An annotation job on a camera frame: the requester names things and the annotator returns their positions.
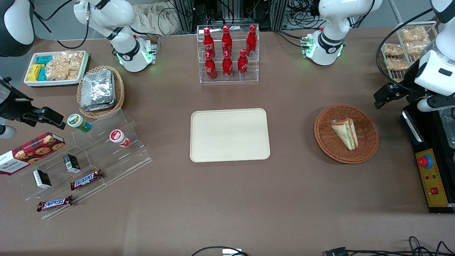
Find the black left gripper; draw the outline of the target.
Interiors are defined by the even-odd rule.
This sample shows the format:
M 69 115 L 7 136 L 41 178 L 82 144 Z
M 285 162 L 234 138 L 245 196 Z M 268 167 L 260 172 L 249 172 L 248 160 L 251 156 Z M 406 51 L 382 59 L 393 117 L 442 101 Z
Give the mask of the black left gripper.
M 405 72 L 401 83 L 388 82 L 374 93 L 374 107 L 382 108 L 385 104 L 406 97 L 408 103 L 412 103 L 427 95 L 426 89 L 417 85 L 414 80 L 417 77 L 420 63 L 413 63 Z

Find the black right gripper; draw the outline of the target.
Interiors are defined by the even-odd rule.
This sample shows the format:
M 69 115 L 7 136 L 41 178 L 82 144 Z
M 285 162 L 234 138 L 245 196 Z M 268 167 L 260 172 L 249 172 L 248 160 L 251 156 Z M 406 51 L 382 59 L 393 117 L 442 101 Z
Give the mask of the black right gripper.
M 35 110 L 35 107 L 31 103 L 34 99 L 11 86 L 11 80 L 9 76 L 5 78 L 1 77 L 1 118 L 20 123 L 46 123 L 58 129 L 65 129 L 66 124 L 64 123 L 63 115 L 49 107 L 42 107 L 41 109 Z M 31 119 L 34 110 L 36 121 Z

